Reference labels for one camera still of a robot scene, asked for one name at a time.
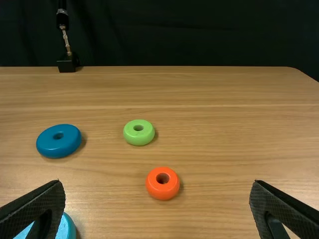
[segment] black base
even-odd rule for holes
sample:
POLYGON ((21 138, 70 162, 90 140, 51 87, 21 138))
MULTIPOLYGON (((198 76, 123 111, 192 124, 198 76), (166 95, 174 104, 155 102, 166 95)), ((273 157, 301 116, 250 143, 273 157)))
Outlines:
POLYGON ((60 73, 75 72, 76 67, 79 66, 79 58, 75 52, 72 52, 71 56, 65 54, 56 63, 60 73))

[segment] black stand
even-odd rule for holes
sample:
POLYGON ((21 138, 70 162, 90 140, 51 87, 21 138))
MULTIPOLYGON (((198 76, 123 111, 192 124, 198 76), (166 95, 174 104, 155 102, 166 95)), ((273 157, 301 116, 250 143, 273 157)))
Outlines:
POLYGON ((65 42, 66 53, 56 61, 60 73, 75 72, 80 65, 79 58, 75 52, 71 51, 71 46, 67 36, 69 30, 69 16, 66 10, 66 0, 58 1, 58 11, 56 13, 56 28, 62 31, 65 42))
POLYGON ((79 66, 79 58, 75 52, 68 56, 64 54, 59 60, 56 61, 60 73, 75 72, 76 67, 79 66))

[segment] ring hole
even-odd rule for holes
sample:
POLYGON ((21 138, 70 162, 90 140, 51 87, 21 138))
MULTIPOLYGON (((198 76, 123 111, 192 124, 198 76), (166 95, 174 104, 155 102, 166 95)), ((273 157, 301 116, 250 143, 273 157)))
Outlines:
POLYGON ((64 135, 63 135, 62 132, 56 133, 56 134, 53 136, 54 139, 61 139, 61 138, 63 138, 63 137, 64 137, 64 135))
POLYGON ((134 129, 135 131, 142 131, 142 130, 144 129, 144 126, 138 124, 138 125, 134 126, 133 129, 134 129))
POLYGON ((169 176, 166 173, 160 173, 156 176, 156 181, 160 184, 165 184, 169 182, 169 176))

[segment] wood grain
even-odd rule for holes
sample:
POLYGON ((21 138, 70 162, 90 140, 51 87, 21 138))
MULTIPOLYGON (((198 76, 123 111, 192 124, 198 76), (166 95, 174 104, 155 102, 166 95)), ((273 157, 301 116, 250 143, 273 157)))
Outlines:
POLYGON ((319 85, 292 68, 0 68, 0 205, 58 178, 82 239, 256 239, 255 179, 319 209, 318 122, 319 85), (151 144, 125 143, 133 119, 151 144), (59 123, 85 140, 43 158, 36 138, 59 123), (145 190, 158 166, 183 182, 171 201, 145 190))

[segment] plastic ring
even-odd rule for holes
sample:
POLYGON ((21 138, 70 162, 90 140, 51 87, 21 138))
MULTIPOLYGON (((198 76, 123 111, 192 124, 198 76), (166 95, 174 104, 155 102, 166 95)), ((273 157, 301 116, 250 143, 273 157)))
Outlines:
MULTIPOLYGON (((28 235, 31 227, 33 226, 32 222, 29 226, 23 229, 18 235, 14 237, 14 239, 25 239, 28 235)), ((58 231, 56 233, 56 239, 75 239, 76 238, 76 229, 74 222, 71 217, 66 213, 63 213, 58 231)))
POLYGON ((179 178, 170 168, 155 168, 146 177, 145 185, 148 193, 153 198, 169 200, 178 193, 179 178))
POLYGON ((44 157, 62 158, 73 153, 81 144, 80 130, 71 124, 47 128, 36 140, 36 149, 44 157))
POLYGON ((123 134, 127 143, 142 146, 152 141, 155 129, 150 122, 144 119, 136 119, 124 126, 123 134))

